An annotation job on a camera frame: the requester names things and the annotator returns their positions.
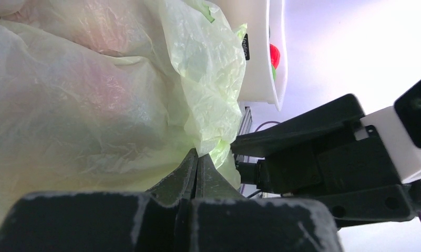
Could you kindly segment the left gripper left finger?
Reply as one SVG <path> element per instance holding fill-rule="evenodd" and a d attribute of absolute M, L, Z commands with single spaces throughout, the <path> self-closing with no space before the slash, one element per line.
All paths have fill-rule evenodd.
<path fill-rule="evenodd" d="M 177 205 L 181 199 L 190 200 L 196 182 L 197 166 L 197 151 L 191 149 L 175 170 L 147 192 L 162 205 Z"/>

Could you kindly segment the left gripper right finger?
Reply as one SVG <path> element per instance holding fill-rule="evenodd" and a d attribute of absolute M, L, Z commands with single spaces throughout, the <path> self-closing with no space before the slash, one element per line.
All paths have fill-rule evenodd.
<path fill-rule="evenodd" d="M 237 200 L 243 196 L 215 168 L 210 155 L 198 158 L 196 198 Z"/>

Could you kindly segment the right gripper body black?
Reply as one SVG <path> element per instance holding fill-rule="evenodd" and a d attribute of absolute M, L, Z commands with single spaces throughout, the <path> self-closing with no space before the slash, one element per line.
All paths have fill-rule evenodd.
<path fill-rule="evenodd" d="M 268 129 L 240 135 L 243 182 L 264 192 L 322 202 L 339 228 L 414 218 L 414 208 L 378 130 L 347 94 Z"/>

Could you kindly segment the pale green plastic bag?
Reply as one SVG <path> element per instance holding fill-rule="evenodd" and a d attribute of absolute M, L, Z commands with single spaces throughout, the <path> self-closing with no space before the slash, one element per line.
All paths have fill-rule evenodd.
<path fill-rule="evenodd" d="M 190 149 L 238 188 L 247 25 L 207 1 L 0 11 L 0 225 L 34 191 L 143 191 Z"/>

